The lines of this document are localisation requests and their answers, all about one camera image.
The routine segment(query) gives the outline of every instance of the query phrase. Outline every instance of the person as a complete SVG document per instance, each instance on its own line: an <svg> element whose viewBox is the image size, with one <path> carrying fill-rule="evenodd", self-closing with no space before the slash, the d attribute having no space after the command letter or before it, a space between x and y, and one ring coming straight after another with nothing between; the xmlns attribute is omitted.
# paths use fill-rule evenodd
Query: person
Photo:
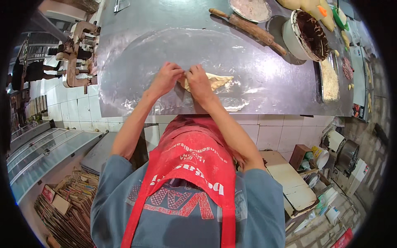
<svg viewBox="0 0 397 248"><path fill-rule="evenodd" d="M133 171L129 159L148 113L185 75L209 115L178 115L149 162ZM91 206L91 237L98 248L285 246L282 186L201 65L185 72L166 62L121 127Z"/></svg>
<svg viewBox="0 0 397 248"><path fill-rule="evenodd" d="M7 85L11 83L13 90L21 90L22 87L22 75L23 65L20 64L19 58L16 59L12 75L8 74ZM44 65L43 61L35 61L26 67L26 75L24 82L32 82L41 79L53 79L55 77L60 78L62 75L52 75L44 73L44 71L57 71L60 67L61 61L58 62L56 67Z"/></svg>

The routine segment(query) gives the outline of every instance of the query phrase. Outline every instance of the stainless steel table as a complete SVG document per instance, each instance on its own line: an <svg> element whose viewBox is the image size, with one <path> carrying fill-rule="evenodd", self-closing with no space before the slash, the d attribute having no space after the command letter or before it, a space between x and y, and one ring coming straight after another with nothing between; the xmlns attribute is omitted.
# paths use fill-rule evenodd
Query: stainless steel table
<svg viewBox="0 0 397 248"><path fill-rule="evenodd" d="M330 47L337 49L340 100L322 103L318 63L281 57L247 33L210 15L209 8L232 13L227 0L131 0L114 13L115 0L107 0L97 50L99 101L103 117L129 115L165 61L189 69L201 63L213 74L234 76L215 91L223 106L235 113L351 116L353 91L343 75L345 45L340 30L330 33ZM291 10L268 0L272 18L259 26L286 48L281 29ZM151 115L204 113L191 94L176 85L160 98Z"/></svg>

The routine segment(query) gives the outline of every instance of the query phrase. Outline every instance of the rolling pin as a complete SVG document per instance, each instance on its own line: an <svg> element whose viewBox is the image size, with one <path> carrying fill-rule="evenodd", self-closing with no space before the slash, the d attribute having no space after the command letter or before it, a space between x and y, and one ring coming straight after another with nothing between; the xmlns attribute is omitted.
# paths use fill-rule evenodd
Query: rolling pin
<svg viewBox="0 0 397 248"><path fill-rule="evenodd" d="M258 27L257 25L244 20L236 14L231 14L230 16L228 16L222 11L213 8L209 9L209 12L219 17L227 18L231 24L252 34L260 41L263 41L266 45L274 47L274 49L276 49L282 55L287 55L287 51L282 46L274 42L274 36L266 32L262 28Z"/></svg>

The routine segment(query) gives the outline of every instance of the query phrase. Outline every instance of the flour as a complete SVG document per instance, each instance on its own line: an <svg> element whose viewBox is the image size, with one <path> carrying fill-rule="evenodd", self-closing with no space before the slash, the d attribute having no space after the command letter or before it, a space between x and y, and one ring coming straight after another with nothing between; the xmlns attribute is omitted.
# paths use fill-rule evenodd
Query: flour
<svg viewBox="0 0 397 248"><path fill-rule="evenodd" d="M263 21L269 18L269 9L265 0L230 0L230 4L248 19Z"/></svg>

